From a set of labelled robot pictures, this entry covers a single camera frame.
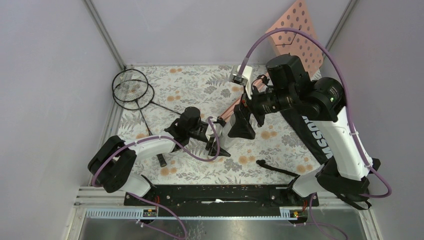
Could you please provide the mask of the pink music stand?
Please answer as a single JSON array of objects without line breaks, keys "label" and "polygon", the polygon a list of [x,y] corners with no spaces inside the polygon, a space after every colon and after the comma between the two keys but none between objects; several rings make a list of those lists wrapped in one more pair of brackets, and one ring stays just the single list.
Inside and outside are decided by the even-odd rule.
[{"label": "pink music stand", "polygon": [[[296,0],[267,32],[277,28],[297,29],[313,39],[317,38],[313,21],[304,0]],[[283,54],[298,56],[311,80],[317,80],[321,77],[320,67],[324,61],[323,52],[312,41],[297,33],[286,31],[274,33],[267,39],[277,56]]]}]

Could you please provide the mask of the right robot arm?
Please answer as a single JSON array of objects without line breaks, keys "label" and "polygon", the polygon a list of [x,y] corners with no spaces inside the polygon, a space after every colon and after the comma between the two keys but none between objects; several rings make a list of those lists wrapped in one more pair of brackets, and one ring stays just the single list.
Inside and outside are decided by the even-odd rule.
[{"label": "right robot arm", "polygon": [[221,132],[220,149],[227,151],[239,139],[255,138],[251,116],[262,126],[267,114],[294,110],[319,146],[329,148],[330,159],[318,169],[296,177],[286,193],[287,201],[299,206],[307,196],[322,191],[366,197],[370,184],[367,176],[379,168],[380,162],[366,153],[348,121],[342,85],[330,77],[311,80],[296,55],[277,56],[266,64],[266,70],[272,87],[259,92],[247,67],[233,68],[230,81],[243,86],[244,92]]}]

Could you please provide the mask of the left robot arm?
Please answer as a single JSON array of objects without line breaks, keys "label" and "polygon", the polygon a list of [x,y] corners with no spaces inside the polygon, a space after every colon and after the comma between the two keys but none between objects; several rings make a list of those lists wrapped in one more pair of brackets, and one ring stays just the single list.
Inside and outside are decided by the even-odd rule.
[{"label": "left robot arm", "polygon": [[202,121],[200,110],[187,107],[164,131],[151,136],[124,140],[111,136],[89,162],[91,184],[107,193],[123,191],[135,194],[144,206],[152,204],[155,192],[143,175],[133,173],[136,160],[148,159],[179,150],[202,162],[212,162],[227,153],[226,142],[232,125],[222,118]]}]

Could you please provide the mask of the white shuttlecock tube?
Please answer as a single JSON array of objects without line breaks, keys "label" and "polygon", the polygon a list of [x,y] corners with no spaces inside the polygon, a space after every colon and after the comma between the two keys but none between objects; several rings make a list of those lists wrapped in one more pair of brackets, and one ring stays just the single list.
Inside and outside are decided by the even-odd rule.
[{"label": "white shuttlecock tube", "polygon": [[220,148],[226,152],[230,151],[230,148],[236,143],[238,138],[238,132],[240,131],[241,121],[236,113],[230,116],[230,119],[222,129],[221,136],[219,138]]}]

